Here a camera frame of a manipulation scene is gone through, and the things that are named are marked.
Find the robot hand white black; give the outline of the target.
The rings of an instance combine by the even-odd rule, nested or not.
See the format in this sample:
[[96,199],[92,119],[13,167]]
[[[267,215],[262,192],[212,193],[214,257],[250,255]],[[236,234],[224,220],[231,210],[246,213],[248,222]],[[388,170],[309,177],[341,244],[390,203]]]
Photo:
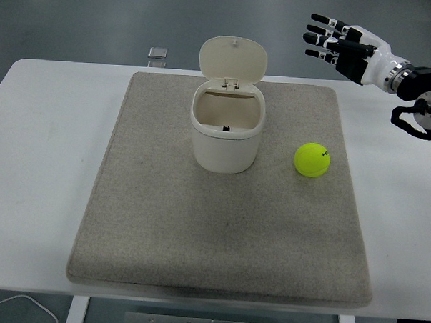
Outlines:
[[320,14],[312,14],[311,19],[318,25],[307,25],[303,39],[316,49],[306,50],[306,55],[332,65],[356,84],[372,84],[390,94],[396,92],[392,83],[410,63],[393,55],[385,40],[339,19]]

